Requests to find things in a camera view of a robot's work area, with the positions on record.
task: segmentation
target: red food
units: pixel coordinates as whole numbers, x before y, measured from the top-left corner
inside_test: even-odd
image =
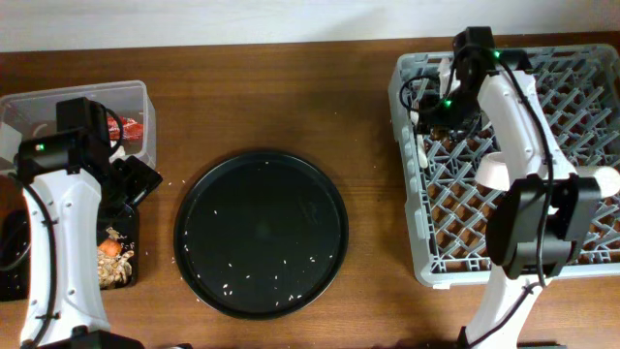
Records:
[[[123,123],[123,140],[126,141],[139,141],[144,137],[144,125],[137,123],[133,118],[125,118],[119,116]],[[118,141],[120,137],[120,130],[118,124],[111,116],[108,116],[108,130],[109,139],[111,141]]]

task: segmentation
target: clear plastic container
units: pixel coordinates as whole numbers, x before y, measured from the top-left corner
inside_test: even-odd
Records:
[[[86,97],[144,125],[141,141],[123,141],[125,159],[134,155],[150,168],[157,160],[155,109],[142,81],[121,81],[19,93],[0,99],[0,175],[13,171],[22,141],[56,132],[56,103]]]

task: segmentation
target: black tray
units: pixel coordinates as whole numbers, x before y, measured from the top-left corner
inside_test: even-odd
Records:
[[[25,210],[17,210],[9,214],[15,222],[26,222],[25,224],[16,225],[19,230],[17,235],[12,239],[10,245],[6,248],[5,256],[1,263],[7,265],[17,252],[22,253],[25,246],[30,243],[30,226],[25,216]],[[138,265],[139,265],[139,242],[140,242],[140,214],[137,209],[131,206],[125,206],[124,209],[116,217],[112,219],[100,218],[97,223],[97,242],[101,242],[102,238],[107,238],[106,228],[111,226],[121,235],[126,236],[120,240],[124,245],[134,243],[134,257],[129,259],[132,266],[132,275],[129,281],[114,289],[122,289],[131,287],[138,282]],[[121,253],[125,253],[127,248],[124,247]],[[28,286],[30,283],[30,257],[28,257],[21,265],[10,271],[0,271],[0,302],[3,301],[20,301],[28,298]]]
[[[252,152],[194,184],[176,217],[174,254],[183,279],[213,308],[272,319],[326,290],[348,239],[344,203],[325,174],[290,154]]]

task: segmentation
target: plastic container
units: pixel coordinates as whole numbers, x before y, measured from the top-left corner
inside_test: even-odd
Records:
[[[157,161],[155,109],[142,81],[121,81],[19,93],[0,99],[0,175],[13,171],[13,156],[22,141],[56,132],[56,103],[86,97],[119,116],[144,125],[141,141],[123,142],[126,159],[136,156],[150,168]]]
[[[535,68],[542,109],[567,158],[580,166],[620,169],[620,60],[608,45],[526,48]],[[503,192],[475,183],[483,155],[498,151],[490,131],[447,145],[423,139],[422,169],[409,115],[399,103],[405,80],[437,74],[452,52],[412,53],[398,59],[388,88],[394,137],[399,142],[407,189],[407,226],[416,278],[433,288],[484,283],[490,274],[484,227]],[[415,90],[438,94],[427,79]],[[579,258],[558,278],[620,273],[620,195],[601,201]]]

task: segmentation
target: orange food piece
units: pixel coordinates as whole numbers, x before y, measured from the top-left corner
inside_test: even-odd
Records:
[[[108,238],[99,245],[99,249],[110,257],[116,257],[120,254],[122,247],[118,241]]]

